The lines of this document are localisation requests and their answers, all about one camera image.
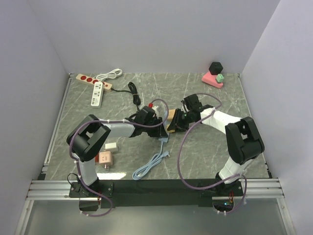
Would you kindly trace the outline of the blue power strip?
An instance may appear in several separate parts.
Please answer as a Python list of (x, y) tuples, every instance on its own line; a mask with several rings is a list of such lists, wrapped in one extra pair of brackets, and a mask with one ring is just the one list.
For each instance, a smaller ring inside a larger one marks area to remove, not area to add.
[(132, 179), (138, 181), (146, 176), (146, 174), (155, 166), (161, 163), (162, 159), (169, 156), (169, 151), (164, 151), (164, 144), (167, 143), (169, 138), (160, 138), (160, 150), (158, 153), (154, 154), (151, 159), (144, 165), (138, 168), (132, 174)]

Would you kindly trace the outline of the white charger plug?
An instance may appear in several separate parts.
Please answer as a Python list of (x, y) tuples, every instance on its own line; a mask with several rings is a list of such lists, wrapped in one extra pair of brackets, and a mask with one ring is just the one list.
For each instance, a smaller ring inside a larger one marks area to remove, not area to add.
[(106, 143), (104, 149), (105, 151), (117, 152), (118, 146), (116, 142)]

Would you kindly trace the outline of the beige pink cube adapter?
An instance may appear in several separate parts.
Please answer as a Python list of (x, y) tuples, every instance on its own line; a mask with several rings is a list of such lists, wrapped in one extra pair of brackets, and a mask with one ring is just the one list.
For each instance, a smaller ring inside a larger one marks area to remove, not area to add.
[(99, 152), (95, 157), (95, 162), (104, 169), (110, 168), (113, 165), (113, 156), (110, 151)]

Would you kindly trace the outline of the beige red power strip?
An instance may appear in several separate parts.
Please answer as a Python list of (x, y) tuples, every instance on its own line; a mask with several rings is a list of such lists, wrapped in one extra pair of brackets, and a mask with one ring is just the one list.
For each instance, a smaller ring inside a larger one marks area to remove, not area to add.
[(89, 85), (92, 85), (92, 86), (94, 86), (95, 83), (99, 82), (99, 83), (103, 84), (103, 90), (105, 92), (111, 92), (112, 91), (112, 84), (100, 81), (98, 79), (92, 78), (92, 77), (84, 75), (84, 74), (76, 75), (75, 79), (80, 81), (80, 82), (82, 82), (82, 83), (84, 83), (84, 84), (89, 84)]

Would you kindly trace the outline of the orange cube adapter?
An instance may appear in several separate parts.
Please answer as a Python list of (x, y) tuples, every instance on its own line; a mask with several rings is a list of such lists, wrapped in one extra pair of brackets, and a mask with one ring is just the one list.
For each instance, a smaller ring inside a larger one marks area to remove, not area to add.
[(173, 120), (174, 117), (175, 117), (175, 113), (176, 113), (176, 109), (171, 109), (169, 110), (169, 114), (168, 114), (168, 117), (167, 117), (167, 120)]

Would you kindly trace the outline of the yellow plug adapter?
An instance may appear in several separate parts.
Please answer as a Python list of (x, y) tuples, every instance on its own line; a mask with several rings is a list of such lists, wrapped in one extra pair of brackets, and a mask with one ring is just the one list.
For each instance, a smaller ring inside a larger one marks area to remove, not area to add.
[(174, 132), (175, 132), (175, 129), (171, 129), (170, 126), (167, 125), (166, 131), (167, 131), (167, 133), (174, 133)]

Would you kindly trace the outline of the white usb power strip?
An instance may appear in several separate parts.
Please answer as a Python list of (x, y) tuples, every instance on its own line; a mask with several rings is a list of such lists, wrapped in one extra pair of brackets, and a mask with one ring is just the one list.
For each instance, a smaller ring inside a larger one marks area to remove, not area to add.
[(102, 97), (103, 97), (103, 86), (104, 84), (102, 82), (95, 82), (92, 92), (92, 98), (91, 98), (91, 107), (94, 108), (100, 108), (102, 103)]

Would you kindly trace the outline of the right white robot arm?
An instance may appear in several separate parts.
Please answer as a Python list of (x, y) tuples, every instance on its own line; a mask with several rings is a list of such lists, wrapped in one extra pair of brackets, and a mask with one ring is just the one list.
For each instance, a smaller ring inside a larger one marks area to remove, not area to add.
[(180, 176), (183, 184), (194, 190), (215, 188), (219, 195), (226, 195), (232, 184), (244, 175), (249, 164), (264, 152), (265, 146), (255, 121), (251, 117), (235, 117), (219, 111), (221, 104), (214, 107), (203, 105), (198, 94), (182, 100), (182, 108), (169, 110), (166, 127), (168, 132), (184, 132), (188, 135), (197, 125), (215, 128), (226, 136), (229, 157), (224, 167), (217, 173), (217, 181), (209, 186), (195, 187)]

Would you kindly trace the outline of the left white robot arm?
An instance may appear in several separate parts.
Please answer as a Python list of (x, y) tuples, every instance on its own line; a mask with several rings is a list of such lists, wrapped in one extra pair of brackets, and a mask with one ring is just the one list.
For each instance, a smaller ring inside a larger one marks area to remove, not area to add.
[(96, 174), (94, 158), (108, 138), (133, 138), (142, 133), (152, 138), (166, 138), (164, 123), (168, 117), (159, 117), (151, 107), (144, 106), (136, 114), (121, 120), (104, 120), (88, 115), (68, 135), (70, 157), (74, 160), (78, 176), (79, 190), (85, 197), (100, 193), (99, 178)]

